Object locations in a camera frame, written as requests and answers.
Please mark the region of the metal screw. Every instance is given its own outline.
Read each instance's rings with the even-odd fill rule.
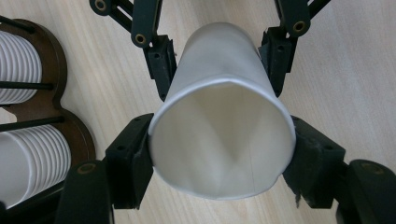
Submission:
[[[94,163],[85,163],[78,167],[77,172],[81,175],[86,175],[92,172],[96,168]]]
[[[100,11],[105,11],[106,8],[107,8],[106,2],[104,0],[96,0],[95,1],[95,6]]]
[[[375,175],[382,175],[384,174],[384,170],[381,169],[381,167],[379,167],[378,165],[374,164],[374,163],[370,163],[370,162],[362,162],[361,163],[361,167],[370,172],[373,173]]]
[[[293,25],[293,31],[294,32],[301,32],[305,29],[305,22],[303,21],[297,21],[294,25]]]
[[[143,36],[143,35],[141,35],[141,34],[136,35],[136,36],[134,37],[134,39],[135,39],[136,42],[139,43],[139,44],[145,44],[145,43],[146,43],[146,37]]]

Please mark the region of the light wood surface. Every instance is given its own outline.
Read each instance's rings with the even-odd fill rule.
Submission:
[[[68,61],[63,106],[89,127],[98,159],[130,119],[162,102],[143,52],[89,1],[3,0],[0,14],[44,25]],[[368,159],[396,171],[396,4],[392,0],[333,0],[300,38],[280,97],[290,113],[346,148],[346,161]],[[272,0],[164,0],[159,34],[175,40],[177,60],[199,27],[227,21],[260,45],[278,25]],[[1,111],[1,122],[15,120]],[[199,199],[151,179],[139,211],[116,211],[116,223],[335,223],[332,210],[297,209],[280,177],[264,194],[245,200]]]

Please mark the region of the paper cup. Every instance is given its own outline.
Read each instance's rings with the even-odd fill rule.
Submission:
[[[0,133],[0,142],[0,200],[10,207],[23,199],[31,170],[25,148],[7,133]]]
[[[39,83],[42,77],[41,61],[37,51],[24,38],[0,31],[0,80]],[[0,104],[20,104],[36,90],[0,89]]]
[[[9,141],[20,147],[20,151],[23,151],[24,153],[24,160],[21,155],[11,157],[5,154],[6,157],[3,158],[2,151],[0,150],[0,161],[7,160],[8,163],[13,164],[14,166],[27,166],[29,175],[26,186],[19,184],[19,182],[17,183],[16,181],[8,181],[9,184],[6,185],[6,188],[2,187],[0,190],[0,201],[6,201],[7,205],[12,206],[59,183],[65,178],[67,170],[70,167],[71,155],[64,136],[57,129],[51,125],[43,125],[1,134],[5,134],[12,138],[12,141]],[[6,142],[1,137],[2,135],[0,135],[2,147],[9,148],[9,141]],[[0,163],[0,169],[7,170],[7,167],[9,166],[8,163]],[[10,175],[15,175],[17,178],[23,178],[25,176],[18,173],[21,171],[23,171],[23,169],[20,171],[12,171]],[[6,173],[0,172],[0,179],[7,180],[9,179],[9,176],[6,175]],[[25,192],[24,195],[21,196],[20,194],[17,194],[15,190],[12,191],[12,187],[15,189],[23,187]]]
[[[156,173],[172,187],[215,200],[271,188],[295,146],[249,36],[213,23],[189,39],[167,98],[149,129]]]

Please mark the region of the cup stack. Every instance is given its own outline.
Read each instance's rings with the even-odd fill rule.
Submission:
[[[37,51],[24,38],[0,31],[0,80],[11,82],[41,82],[42,68]],[[0,89],[0,105],[20,104],[36,90]]]
[[[71,156],[51,125],[0,133],[0,200],[20,203],[64,180]]]

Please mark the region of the black rod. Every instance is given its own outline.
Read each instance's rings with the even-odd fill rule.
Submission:
[[[331,0],[314,0],[309,5],[309,15],[314,18]]]
[[[64,117],[55,117],[50,119],[34,119],[34,120],[27,120],[22,122],[0,124],[0,133],[9,132],[18,129],[24,129],[24,128],[31,128],[31,127],[41,126],[51,123],[60,123],[63,121],[64,121]]]
[[[27,90],[48,90],[53,89],[50,83],[29,83],[29,82],[10,82],[0,81],[1,89],[27,89]]]
[[[29,32],[30,34],[35,32],[35,27],[33,27],[31,25],[26,25],[26,24],[21,23],[19,21],[14,21],[14,20],[9,19],[9,18],[4,17],[4,16],[0,16],[0,22],[6,23],[8,25],[11,25],[11,26],[14,26],[14,27],[17,27],[17,28],[20,28],[20,29],[22,29],[24,31]]]

